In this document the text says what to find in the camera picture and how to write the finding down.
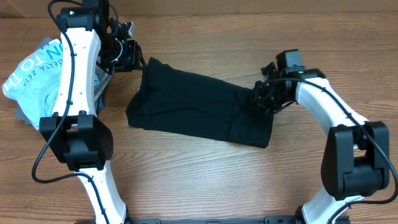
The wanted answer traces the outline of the black t-shirt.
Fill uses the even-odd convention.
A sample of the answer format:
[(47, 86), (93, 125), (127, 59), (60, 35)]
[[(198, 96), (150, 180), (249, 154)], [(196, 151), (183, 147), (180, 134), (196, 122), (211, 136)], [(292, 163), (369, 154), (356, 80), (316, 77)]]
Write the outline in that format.
[(252, 102), (253, 96), (253, 89), (150, 58), (126, 116), (135, 128), (265, 148), (274, 118)]

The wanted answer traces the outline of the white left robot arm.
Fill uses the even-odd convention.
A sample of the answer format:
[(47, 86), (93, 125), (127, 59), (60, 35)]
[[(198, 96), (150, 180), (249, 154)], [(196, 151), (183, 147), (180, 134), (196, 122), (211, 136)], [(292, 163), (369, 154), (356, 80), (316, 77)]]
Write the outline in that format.
[(108, 1), (67, 1), (53, 21), (61, 33), (63, 64), (53, 112), (39, 130), (70, 177), (82, 182), (96, 223), (130, 223), (111, 171), (113, 135), (97, 117), (100, 96), (118, 72), (143, 70), (133, 22), (122, 23)]

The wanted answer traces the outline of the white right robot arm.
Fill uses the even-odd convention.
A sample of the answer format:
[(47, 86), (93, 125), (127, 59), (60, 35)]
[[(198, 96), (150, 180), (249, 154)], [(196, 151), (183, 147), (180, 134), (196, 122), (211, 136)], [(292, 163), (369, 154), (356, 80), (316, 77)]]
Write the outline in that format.
[(261, 68), (264, 81), (254, 87), (253, 102), (275, 115), (292, 103), (318, 121), (327, 140), (321, 165), (322, 186), (294, 215), (266, 216), (265, 223), (349, 223), (343, 213), (356, 204), (387, 204), (369, 199), (397, 179), (389, 159), (389, 130), (355, 112), (317, 68), (307, 69), (299, 50), (285, 50)]

